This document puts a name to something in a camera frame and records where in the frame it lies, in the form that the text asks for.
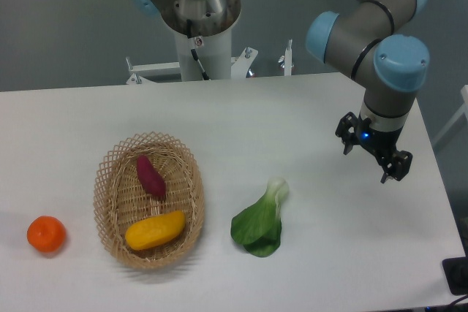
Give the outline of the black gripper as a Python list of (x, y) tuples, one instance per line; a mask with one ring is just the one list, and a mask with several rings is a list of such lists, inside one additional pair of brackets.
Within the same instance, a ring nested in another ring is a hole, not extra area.
[(347, 155), (355, 145), (361, 146), (375, 157), (383, 170), (380, 183), (389, 179), (400, 181), (408, 173), (412, 164), (412, 154), (399, 151), (396, 143), (403, 127), (389, 132), (382, 132), (371, 127), (370, 118), (357, 117), (348, 112), (339, 121), (335, 135), (344, 146), (343, 154)]

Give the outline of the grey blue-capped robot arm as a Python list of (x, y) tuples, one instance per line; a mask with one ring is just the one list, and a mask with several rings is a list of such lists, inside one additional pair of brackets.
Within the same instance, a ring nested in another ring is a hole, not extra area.
[[(430, 55), (419, 39), (400, 35), (399, 29), (427, 0), (357, 1), (349, 15), (318, 15), (306, 33), (306, 49), (365, 90), (360, 112), (346, 114), (336, 128), (344, 152), (359, 145), (376, 159), (384, 179), (402, 180), (412, 154), (396, 143), (425, 83)], [(246, 77), (246, 57), (231, 59), (240, 0), (133, 2), (146, 15), (160, 15), (173, 32), (183, 80)]]

